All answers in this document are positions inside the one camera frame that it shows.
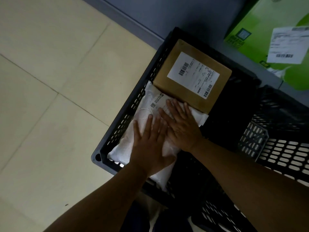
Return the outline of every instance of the brown cardboard box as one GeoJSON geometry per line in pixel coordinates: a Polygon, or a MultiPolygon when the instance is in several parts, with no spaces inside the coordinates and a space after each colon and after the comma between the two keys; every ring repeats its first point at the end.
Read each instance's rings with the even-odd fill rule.
{"type": "Polygon", "coordinates": [[[226,66],[179,39],[153,84],[167,95],[208,114],[231,74],[226,66]]]}

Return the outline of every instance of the green cardboard box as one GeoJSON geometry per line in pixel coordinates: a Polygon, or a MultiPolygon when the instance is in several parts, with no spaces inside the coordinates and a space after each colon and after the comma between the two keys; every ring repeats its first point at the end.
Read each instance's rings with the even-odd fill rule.
{"type": "Polygon", "coordinates": [[[297,90],[309,89],[309,0],[251,0],[225,42],[297,90]]]}

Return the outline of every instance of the cardboard box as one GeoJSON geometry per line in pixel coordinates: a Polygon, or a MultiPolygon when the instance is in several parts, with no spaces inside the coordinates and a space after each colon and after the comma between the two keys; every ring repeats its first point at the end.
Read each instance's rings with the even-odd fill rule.
{"type": "Polygon", "coordinates": [[[258,0],[225,41],[294,89],[309,89],[309,0],[258,0]]]}
{"type": "Polygon", "coordinates": [[[179,39],[153,84],[167,95],[208,114],[232,71],[179,39]]]}

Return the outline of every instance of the gray wall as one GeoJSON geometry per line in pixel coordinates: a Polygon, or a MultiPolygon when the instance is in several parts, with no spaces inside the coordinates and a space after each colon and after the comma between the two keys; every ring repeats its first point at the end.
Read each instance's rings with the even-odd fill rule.
{"type": "MultiPolygon", "coordinates": [[[[282,81],[223,42],[246,0],[85,0],[103,14],[157,49],[174,27],[191,33],[253,71],[262,85],[279,88],[282,81]]],[[[283,91],[309,106],[309,91],[288,85],[283,91]]]]}

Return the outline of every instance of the package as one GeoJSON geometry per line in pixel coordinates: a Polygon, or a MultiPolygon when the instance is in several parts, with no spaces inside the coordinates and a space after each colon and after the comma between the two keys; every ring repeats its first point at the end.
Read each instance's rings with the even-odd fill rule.
{"type": "MultiPolygon", "coordinates": [[[[141,134],[144,132],[146,121],[149,114],[153,114],[155,117],[159,114],[158,108],[161,107],[168,115],[171,116],[167,106],[166,100],[171,99],[171,97],[166,94],[161,93],[153,84],[149,81],[145,88],[145,96],[141,99],[141,102],[135,112],[134,120],[138,121],[141,134]]],[[[194,116],[196,122],[199,126],[203,125],[208,118],[207,114],[203,114],[190,107],[192,115],[194,116]]],[[[113,161],[120,162],[122,164],[128,164],[130,161],[130,156],[132,152],[134,142],[134,132],[133,132],[133,120],[130,122],[127,130],[123,134],[119,144],[113,148],[113,150],[107,155],[107,157],[113,161]]],[[[177,156],[177,153],[180,152],[180,149],[172,144],[172,142],[166,137],[162,155],[177,156]]],[[[164,168],[160,172],[152,175],[150,178],[154,180],[163,191],[166,191],[166,183],[172,173],[172,169],[175,163],[164,168]]]]}
{"type": "Polygon", "coordinates": [[[258,0],[225,41],[297,90],[309,89],[309,0],[258,0]]]}
{"type": "Polygon", "coordinates": [[[179,39],[154,85],[167,95],[209,114],[232,71],[179,39]]]}

